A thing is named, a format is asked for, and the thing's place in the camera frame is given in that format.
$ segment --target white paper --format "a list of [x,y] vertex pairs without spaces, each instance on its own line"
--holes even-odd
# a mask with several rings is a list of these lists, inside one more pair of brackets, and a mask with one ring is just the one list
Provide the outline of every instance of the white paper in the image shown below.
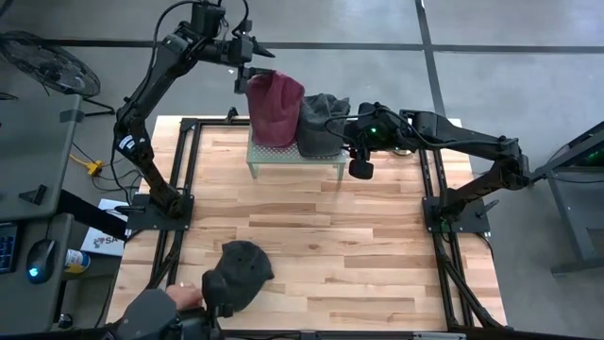
[[[112,199],[102,198],[101,202],[98,204],[98,208],[100,210],[109,210],[115,209],[115,207],[127,206],[127,203],[116,201]],[[107,213],[112,213],[116,217],[121,218],[124,221],[127,221],[127,217],[118,213],[109,210]],[[126,231],[126,236],[130,235],[130,230]],[[98,254],[104,255],[112,255],[112,256],[122,256],[124,254],[124,241],[120,241],[115,237],[109,236],[104,232],[101,232],[94,228],[88,228],[88,233],[84,238],[84,242],[82,243],[82,247],[80,248],[82,251],[88,251]]]

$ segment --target yellow cable connector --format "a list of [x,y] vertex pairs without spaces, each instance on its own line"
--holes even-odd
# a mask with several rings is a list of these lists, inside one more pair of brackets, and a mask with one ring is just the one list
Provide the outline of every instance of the yellow cable connector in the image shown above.
[[98,174],[100,174],[103,170],[103,161],[83,161],[74,155],[69,155],[69,157],[72,160],[84,165],[88,169],[88,175],[90,175],[91,177],[98,176]]

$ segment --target gray floor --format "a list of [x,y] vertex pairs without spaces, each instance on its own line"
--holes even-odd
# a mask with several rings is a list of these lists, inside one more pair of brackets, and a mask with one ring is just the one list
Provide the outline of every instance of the gray floor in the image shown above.
[[[604,3],[598,0],[425,0],[434,43],[507,45],[604,45]],[[23,29],[47,38],[150,39],[169,0],[19,0],[0,29]],[[243,13],[225,0],[227,18]],[[412,0],[252,0],[253,33],[264,42],[420,43]],[[163,32],[187,19],[186,9],[166,19]],[[147,49],[70,48],[100,77],[98,100],[118,107],[142,79]],[[422,52],[277,50],[274,60],[254,64],[297,78],[307,94],[350,96],[353,107],[380,101],[392,108],[433,110]],[[447,116],[467,128],[519,137],[531,168],[560,145],[602,120],[604,55],[437,53]],[[0,63],[0,92],[44,95],[42,87]],[[232,94],[227,68],[200,64],[180,79],[155,109],[158,114],[247,112]],[[86,120],[76,141],[89,154],[109,159],[111,118]],[[148,127],[153,127],[153,118]],[[488,168],[472,160],[475,172]],[[126,162],[118,173],[129,168]],[[112,187],[111,182],[102,182]],[[66,187],[91,203],[120,193],[96,191],[70,164]],[[531,190],[499,192],[489,213],[495,266],[511,326],[525,331],[603,337],[604,271],[554,279],[549,268],[574,259],[546,183]],[[78,327],[98,317],[109,280],[84,281],[71,297]]]

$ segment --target black hat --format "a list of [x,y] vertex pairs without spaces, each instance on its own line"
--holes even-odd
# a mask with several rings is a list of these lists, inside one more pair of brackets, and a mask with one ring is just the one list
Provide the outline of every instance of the black hat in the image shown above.
[[[300,116],[295,139],[303,157],[334,157],[340,155],[344,142],[325,129],[325,121],[331,117],[348,115],[348,98],[339,100],[333,94],[319,93],[305,96],[300,106]],[[329,129],[343,134],[345,119],[329,123]]]
[[264,282],[275,277],[266,253],[248,241],[223,244],[223,256],[215,270],[226,282],[228,302],[235,312],[247,307]]

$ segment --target desk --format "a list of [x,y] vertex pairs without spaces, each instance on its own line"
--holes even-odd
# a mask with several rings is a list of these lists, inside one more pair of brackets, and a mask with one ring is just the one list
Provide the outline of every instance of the desk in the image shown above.
[[[153,146],[164,176],[172,168],[181,118],[160,116],[156,123]],[[325,166],[266,165],[262,176],[252,179],[246,148],[246,127],[204,127],[193,182],[193,224],[185,234],[176,280],[200,284],[204,271],[220,258],[221,244],[231,240],[250,240],[268,253],[275,279],[243,312],[220,320],[224,329],[445,329],[416,155],[372,155],[372,180],[346,174],[338,186],[337,174]],[[450,187],[472,179],[466,155],[444,150],[443,158]],[[126,245],[109,322],[146,285],[157,237],[145,231]],[[475,235],[460,235],[460,244],[468,284],[505,323],[487,246]],[[452,294],[461,319],[459,294],[456,289]]]
[[[47,332],[53,324],[59,302],[69,234],[74,217],[68,213],[52,219],[37,219],[23,224],[22,240],[18,251],[17,266],[13,273],[0,275],[2,308],[0,308],[1,333],[22,334]],[[57,241],[55,270],[50,279],[41,284],[32,284],[26,276],[27,253],[36,242],[48,238]]]

